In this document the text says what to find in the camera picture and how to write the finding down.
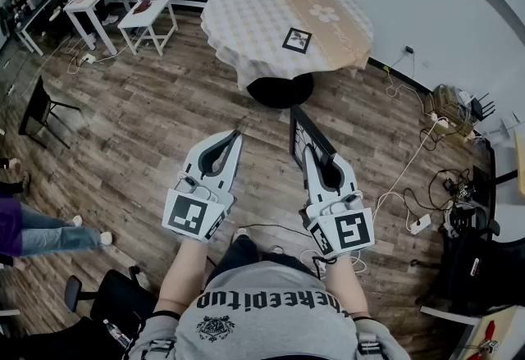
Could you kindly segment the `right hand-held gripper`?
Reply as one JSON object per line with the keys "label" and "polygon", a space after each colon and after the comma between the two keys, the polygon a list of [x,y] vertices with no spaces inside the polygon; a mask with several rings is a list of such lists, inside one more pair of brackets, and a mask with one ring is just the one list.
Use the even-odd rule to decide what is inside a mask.
{"label": "right hand-held gripper", "polygon": [[311,144],[303,151],[303,169],[309,205],[299,214],[322,257],[337,258],[374,245],[372,209],[363,206],[363,193],[355,191],[356,177],[350,163],[338,153],[333,155],[328,165],[328,201],[319,159]]}

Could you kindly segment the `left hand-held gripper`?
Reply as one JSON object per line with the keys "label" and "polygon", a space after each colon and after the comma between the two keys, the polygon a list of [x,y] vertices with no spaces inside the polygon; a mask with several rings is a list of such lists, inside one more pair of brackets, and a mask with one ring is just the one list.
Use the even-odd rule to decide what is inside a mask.
{"label": "left hand-held gripper", "polygon": [[[167,191],[164,228],[204,243],[213,237],[236,202],[236,197],[227,191],[236,176],[242,147],[242,134],[226,130],[190,149],[184,172],[178,173],[175,188]],[[213,178],[217,187],[196,180],[204,178]]]}

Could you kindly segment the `black picture frame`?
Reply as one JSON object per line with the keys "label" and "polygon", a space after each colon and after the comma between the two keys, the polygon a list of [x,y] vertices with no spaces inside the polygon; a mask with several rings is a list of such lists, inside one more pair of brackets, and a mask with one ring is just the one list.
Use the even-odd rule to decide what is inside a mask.
{"label": "black picture frame", "polygon": [[303,170],[303,152],[310,144],[322,166],[331,162],[336,154],[325,135],[299,105],[290,108],[290,155]]}
{"label": "black picture frame", "polygon": [[312,38],[312,34],[296,28],[290,28],[282,47],[294,52],[305,54]]}

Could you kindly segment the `person's right forearm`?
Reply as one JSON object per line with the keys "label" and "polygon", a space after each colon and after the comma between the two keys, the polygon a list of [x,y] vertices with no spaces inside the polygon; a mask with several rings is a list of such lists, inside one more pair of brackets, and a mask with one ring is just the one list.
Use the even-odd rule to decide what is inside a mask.
{"label": "person's right forearm", "polygon": [[370,317],[368,302],[350,255],[339,256],[334,263],[326,265],[325,286],[352,318]]}

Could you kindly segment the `person's left forearm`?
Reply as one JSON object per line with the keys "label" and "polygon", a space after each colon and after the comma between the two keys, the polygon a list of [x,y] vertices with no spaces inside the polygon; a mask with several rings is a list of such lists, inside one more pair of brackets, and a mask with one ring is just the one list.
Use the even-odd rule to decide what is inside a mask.
{"label": "person's left forearm", "polygon": [[208,245],[184,238],[160,289],[155,312],[182,315],[200,295],[204,282]]}

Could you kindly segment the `person's black trousers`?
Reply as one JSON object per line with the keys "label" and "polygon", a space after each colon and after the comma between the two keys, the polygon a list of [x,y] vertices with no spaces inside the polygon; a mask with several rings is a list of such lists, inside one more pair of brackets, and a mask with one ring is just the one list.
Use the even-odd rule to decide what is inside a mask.
{"label": "person's black trousers", "polygon": [[286,254],[278,255],[269,252],[260,251],[258,246],[252,241],[251,237],[241,236],[233,240],[226,250],[221,261],[209,275],[206,284],[221,273],[238,268],[245,267],[258,262],[274,262],[284,267],[289,267],[297,271],[304,272],[316,278],[317,276],[307,268],[299,259]]}

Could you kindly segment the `brown cardboard box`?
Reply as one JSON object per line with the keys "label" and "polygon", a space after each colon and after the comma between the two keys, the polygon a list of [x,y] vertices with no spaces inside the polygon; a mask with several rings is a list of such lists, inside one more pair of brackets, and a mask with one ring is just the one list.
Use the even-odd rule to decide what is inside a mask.
{"label": "brown cardboard box", "polygon": [[434,131],[439,135],[460,134],[469,136],[474,129],[476,118],[471,104],[465,104],[461,91],[448,85],[439,85],[423,101],[423,109],[431,116],[431,123],[438,121]]}

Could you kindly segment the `person's grey printed sweatshirt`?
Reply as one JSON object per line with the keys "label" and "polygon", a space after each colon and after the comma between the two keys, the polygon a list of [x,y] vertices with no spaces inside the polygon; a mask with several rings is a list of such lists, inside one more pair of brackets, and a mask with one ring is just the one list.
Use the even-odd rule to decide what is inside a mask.
{"label": "person's grey printed sweatshirt", "polygon": [[308,273],[257,262],[219,274],[181,314],[153,313],[123,360],[410,360],[364,312]]}

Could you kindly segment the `black office chair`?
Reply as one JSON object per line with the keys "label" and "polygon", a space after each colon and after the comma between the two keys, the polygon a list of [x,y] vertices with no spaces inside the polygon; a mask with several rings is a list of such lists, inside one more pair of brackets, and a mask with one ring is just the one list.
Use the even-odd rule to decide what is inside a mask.
{"label": "black office chair", "polygon": [[129,267],[127,275],[116,270],[108,271],[96,291],[84,290],[78,277],[69,277],[64,293],[69,311],[75,312],[80,301],[93,302],[89,312],[90,330],[86,332],[100,344],[91,356],[93,360],[121,360],[125,352],[107,332],[104,319],[132,339],[141,323],[153,313],[158,299],[147,289],[146,281],[138,266]]}

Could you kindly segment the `white wooden chair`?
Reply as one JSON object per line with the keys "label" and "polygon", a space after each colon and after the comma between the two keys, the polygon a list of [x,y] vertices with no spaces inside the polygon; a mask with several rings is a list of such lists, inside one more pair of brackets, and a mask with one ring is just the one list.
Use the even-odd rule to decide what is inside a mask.
{"label": "white wooden chair", "polygon": [[[163,50],[168,40],[178,30],[178,24],[171,6],[171,0],[150,0],[152,5],[147,11],[134,14],[134,7],[141,1],[143,0],[137,0],[137,3],[122,18],[117,27],[122,33],[128,48],[134,55],[137,54],[137,47],[140,43],[144,39],[150,39],[153,41],[157,53],[162,57]],[[167,34],[158,35],[154,32],[153,24],[165,9],[169,11],[172,27]]]}

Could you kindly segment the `black bag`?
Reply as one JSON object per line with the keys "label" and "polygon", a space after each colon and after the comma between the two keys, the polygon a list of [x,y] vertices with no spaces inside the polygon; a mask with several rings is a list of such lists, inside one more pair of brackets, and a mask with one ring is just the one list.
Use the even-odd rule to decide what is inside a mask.
{"label": "black bag", "polygon": [[468,228],[451,239],[443,234],[439,263],[413,259],[410,265],[437,269],[429,290],[416,299],[421,306],[431,298],[450,302],[450,311],[480,316],[492,308],[525,308],[525,238],[500,243],[488,228]]}

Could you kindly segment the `black router with antennas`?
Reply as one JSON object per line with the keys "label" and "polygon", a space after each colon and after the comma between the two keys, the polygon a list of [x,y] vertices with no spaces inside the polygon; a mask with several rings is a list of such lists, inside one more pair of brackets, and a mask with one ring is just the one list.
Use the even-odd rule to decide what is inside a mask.
{"label": "black router with antennas", "polygon": [[481,98],[473,98],[470,102],[471,113],[477,121],[484,121],[495,112],[495,103],[493,101],[482,105],[482,100],[488,95],[489,94],[486,93]]}

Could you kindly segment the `black metal chair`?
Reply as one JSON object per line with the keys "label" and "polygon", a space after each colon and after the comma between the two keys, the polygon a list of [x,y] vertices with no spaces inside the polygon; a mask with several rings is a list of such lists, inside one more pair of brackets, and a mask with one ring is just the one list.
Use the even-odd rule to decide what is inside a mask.
{"label": "black metal chair", "polygon": [[43,149],[46,149],[47,146],[37,138],[37,134],[41,131],[41,129],[45,129],[65,148],[70,149],[71,147],[66,144],[66,142],[63,141],[48,124],[49,116],[53,116],[57,120],[61,121],[61,119],[53,112],[53,108],[55,107],[65,107],[81,112],[79,107],[52,100],[48,92],[45,90],[42,76],[40,76],[36,81],[33,93],[31,94],[30,100],[22,117],[18,135],[26,136]]}

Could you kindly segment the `clear plastic water bottle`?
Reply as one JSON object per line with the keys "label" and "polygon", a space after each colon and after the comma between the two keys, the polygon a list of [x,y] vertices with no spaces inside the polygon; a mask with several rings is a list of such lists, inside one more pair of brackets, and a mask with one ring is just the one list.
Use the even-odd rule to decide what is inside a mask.
{"label": "clear plastic water bottle", "polygon": [[103,324],[106,326],[107,332],[110,336],[124,349],[127,349],[130,345],[130,339],[108,319],[103,320]]}

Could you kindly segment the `red plastic tool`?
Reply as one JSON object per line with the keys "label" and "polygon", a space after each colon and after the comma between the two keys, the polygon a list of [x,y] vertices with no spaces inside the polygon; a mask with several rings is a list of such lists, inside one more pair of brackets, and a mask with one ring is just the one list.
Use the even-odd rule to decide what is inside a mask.
{"label": "red plastic tool", "polygon": [[486,329],[484,340],[478,345],[479,351],[486,351],[489,353],[494,353],[499,348],[499,342],[493,339],[495,333],[495,321],[489,321]]}

